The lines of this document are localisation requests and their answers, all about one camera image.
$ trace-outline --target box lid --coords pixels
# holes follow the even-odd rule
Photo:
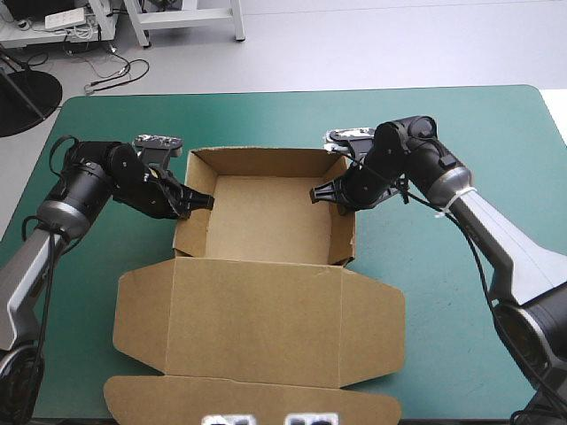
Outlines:
[[[174,248],[212,259],[345,264],[354,256],[354,214],[309,196],[345,170],[344,158],[317,149],[192,151],[186,183],[213,194],[214,208],[179,221]]]
[[[167,375],[340,388],[401,368],[404,298],[343,267],[177,258],[120,278],[114,345]]]
[[[338,413],[341,425],[397,425],[401,417],[384,395],[182,376],[115,376],[105,400],[121,425],[200,425],[210,414],[253,414],[259,425],[305,412]]]

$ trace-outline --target cardboard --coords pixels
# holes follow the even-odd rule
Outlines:
[[[333,412],[341,425],[398,423],[394,398],[340,390],[402,367],[405,323],[399,290],[342,267],[354,214],[311,204],[345,170],[321,150],[189,155],[187,183],[214,209],[178,222],[175,259],[120,278],[114,345],[165,374],[106,383],[121,425]]]
[[[404,298],[343,267],[177,258],[120,278],[114,345],[166,375],[337,389],[401,368]]]
[[[122,425],[200,425],[209,414],[253,414],[284,425],[289,413],[338,413],[341,425],[397,425],[395,398],[346,390],[182,376],[115,376],[105,400]]]
[[[178,255],[344,265],[354,257],[354,214],[311,204],[309,190],[346,170],[324,150],[210,148],[192,151],[186,182],[215,198],[212,211],[179,221]]]

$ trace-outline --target white cart frame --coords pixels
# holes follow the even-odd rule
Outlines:
[[[229,8],[198,9],[198,0],[183,0],[180,11],[143,13],[138,0],[124,0],[136,37],[141,46],[151,46],[148,31],[151,29],[201,27],[223,22],[233,22],[235,37],[242,42],[245,29],[240,0],[230,0]]]
[[[116,21],[119,15],[117,13],[112,16],[106,16],[112,13],[113,9],[118,9],[122,5],[121,0],[89,0],[88,3],[100,26],[101,39],[109,41],[114,39],[116,32]],[[8,8],[0,1],[0,13],[5,19],[11,19],[12,16]],[[44,22],[34,22],[34,29],[22,31],[16,25],[16,22],[5,22],[0,19],[0,44],[6,49],[26,47],[29,44],[41,43],[59,43],[65,40],[65,35],[61,31],[46,32],[44,31]],[[98,40],[98,31],[94,31],[90,40],[77,39],[75,37],[67,37],[69,42],[94,42]]]

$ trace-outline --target metal bracket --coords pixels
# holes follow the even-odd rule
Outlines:
[[[212,414],[205,416],[201,425],[256,425],[251,414]]]
[[[144,164],[167,170],[169,160],[182,154],[183,140],[167,135],[139,135],[133,144],[140,150],[138,157]]]
[[[324,148],[329,152],[343,152],[361,160],[372,148],[374,128],[359,127],[330,130],[323,137]]]
[[[285,425],[339,425],[337,413],[293,413],[285,418]]]

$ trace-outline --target power strip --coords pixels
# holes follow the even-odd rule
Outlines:
[[[76,27],[87,22],[85,9],[79,7],[71,11],[53,13],[45,17],[45,30],[57,31],[62,28]]]

